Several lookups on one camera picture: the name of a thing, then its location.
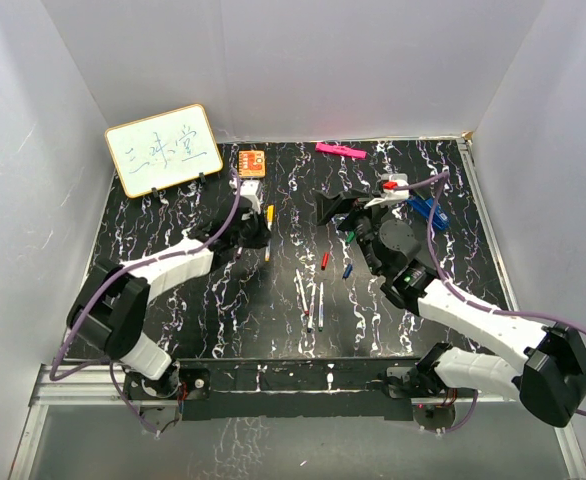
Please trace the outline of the white pen red end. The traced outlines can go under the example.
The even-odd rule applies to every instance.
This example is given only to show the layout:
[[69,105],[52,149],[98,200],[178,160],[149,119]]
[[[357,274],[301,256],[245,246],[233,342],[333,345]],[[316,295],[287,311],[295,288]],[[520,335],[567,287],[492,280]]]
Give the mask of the white pen red end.
[[301,301],[301,305],[302,305],[302,311],[305,315],[308,315],[309,314],[309,307],[308,307],[308,303],[307,303],[307,299],[306,299],[302,276],[301,276],[299,269],[295,270],[295,279],[296,279],[296,285],[297,285],[297,289],[298,289],[298,293],[299,293],[300,301]]

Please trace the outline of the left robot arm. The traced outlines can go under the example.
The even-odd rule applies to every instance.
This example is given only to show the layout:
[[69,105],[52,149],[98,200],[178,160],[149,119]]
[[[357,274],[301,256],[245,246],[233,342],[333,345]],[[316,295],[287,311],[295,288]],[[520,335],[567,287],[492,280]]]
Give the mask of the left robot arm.
[[194,227],[179,243],[137,261],[100,258],[67,317],[70,331],[110,361],[129,367],[148,394],[173,396],[178,363],[144,333],[148,304],[183,283],[225,266],[238,249],[262,249],[271,234],[265,214],[245,197]]

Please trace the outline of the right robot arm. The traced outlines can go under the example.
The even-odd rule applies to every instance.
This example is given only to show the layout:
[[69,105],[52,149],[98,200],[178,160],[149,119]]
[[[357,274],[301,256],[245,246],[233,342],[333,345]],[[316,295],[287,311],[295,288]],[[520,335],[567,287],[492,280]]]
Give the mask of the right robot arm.
[[396,389],[408,396],[439,397],[449,389],[474,389],[519,401],[542,422],[566,426],[586,396],[586,346],[580,333],[560,323],[544,325],[469,296],[457,298],[439,279],[434,262],[412,228],[389,212],[395,196],[370,197],[358,190],[314,194],[316,223],[335,216],[352,233],[369,271],[397,308],[435,321],[487,348],[476,354],[438,343]]

